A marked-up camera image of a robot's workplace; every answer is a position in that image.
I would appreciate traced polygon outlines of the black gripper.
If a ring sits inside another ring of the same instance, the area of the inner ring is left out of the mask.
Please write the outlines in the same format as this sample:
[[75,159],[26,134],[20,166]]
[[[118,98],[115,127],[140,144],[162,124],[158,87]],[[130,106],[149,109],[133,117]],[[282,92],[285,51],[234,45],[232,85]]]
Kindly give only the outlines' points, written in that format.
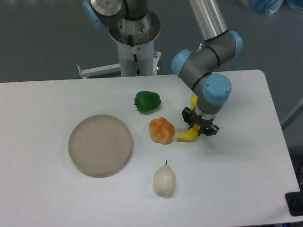
[[182,117],[184,122],[189,125],[189,129],[192,128],[193,122],[200,126],[199,134],[204,134],[205,136],[216,135],[219,131],[219,127],[213,124],[214,118],[206,117],[206,119],[201,114],[197,114],[195,110],[191,110],[189,107],[185,107],[182,111]]

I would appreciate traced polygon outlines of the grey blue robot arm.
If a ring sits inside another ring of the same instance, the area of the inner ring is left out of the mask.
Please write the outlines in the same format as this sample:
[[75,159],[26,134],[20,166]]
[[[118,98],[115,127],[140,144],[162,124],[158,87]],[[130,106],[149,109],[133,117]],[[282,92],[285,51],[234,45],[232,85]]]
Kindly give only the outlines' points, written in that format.
[[[147,1],[85,0],[82,5],[92,25],[108,29],[116,42],[123,77],[156,74],[153,48],[160,21],[148,10]],[[205,45],[196,52],[180,51],[171,68],[197,96],[194,106],[182,111],[184,121],[190,128],[197,127],[198,135],[212,136],[219,131],[213,121],[232,89],[230,80],[214,70],[238,56],[243,41],[227,28],[216,1],[192,0],[190,6]]]

